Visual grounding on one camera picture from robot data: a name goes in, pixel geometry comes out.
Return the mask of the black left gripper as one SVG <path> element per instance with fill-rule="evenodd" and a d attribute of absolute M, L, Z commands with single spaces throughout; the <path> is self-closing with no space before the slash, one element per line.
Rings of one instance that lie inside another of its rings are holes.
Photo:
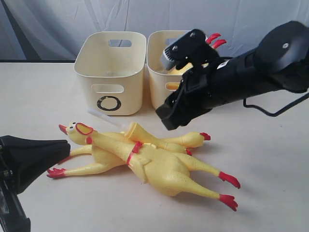
<path fill-rule="evenodd" d="M 31 231 L 17 194 L 69 154 L 67 140 L 0 138 L 0 225 L 4 232 Z"/>

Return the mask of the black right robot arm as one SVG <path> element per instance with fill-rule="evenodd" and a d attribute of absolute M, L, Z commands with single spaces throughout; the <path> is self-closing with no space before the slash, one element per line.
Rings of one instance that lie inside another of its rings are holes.
<path fill-rule="evenodd" d="M 259 45 L 237 57 L 222 57 L 215 50 L 219 34 L 207 37 L 193 29 L 166 47 L 161 56 L 165 70 L 192 67 L 177 89 L 156 108 L 167 130 L 186 126 L 213 108 L 286 90 L 300 97 L 280 110 L 277 117 L 309 97 L 309 29 L 298 21 L 275 27 Z"/>

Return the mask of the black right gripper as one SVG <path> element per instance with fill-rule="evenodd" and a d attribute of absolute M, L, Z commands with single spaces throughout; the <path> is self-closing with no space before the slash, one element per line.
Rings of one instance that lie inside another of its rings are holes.
<path fill-rule="evenodd" d="M 188 125 L 213 108 L 241 100 L 241 58 L 219 58 L 187 72 L 176 91 L 155 112 L 169 131 Z"/>

